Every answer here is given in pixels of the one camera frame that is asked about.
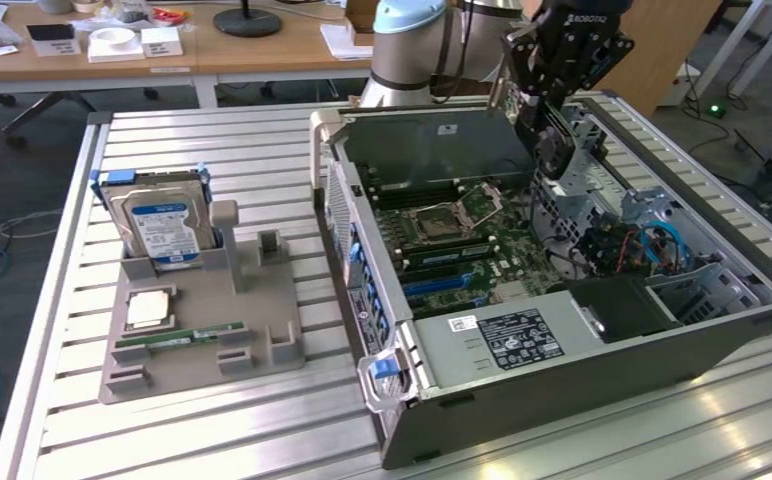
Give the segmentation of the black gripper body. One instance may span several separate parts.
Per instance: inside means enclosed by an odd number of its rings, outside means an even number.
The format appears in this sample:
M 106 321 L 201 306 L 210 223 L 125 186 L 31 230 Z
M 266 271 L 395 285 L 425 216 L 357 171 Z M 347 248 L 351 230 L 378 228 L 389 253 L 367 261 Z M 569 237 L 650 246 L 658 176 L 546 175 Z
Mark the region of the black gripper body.
M 586 27 L 590 31 L 614 33 L 628 11 L 628 0 L 542 1 L 532 16 L 544 34 L 560 34 L 566 27 Z

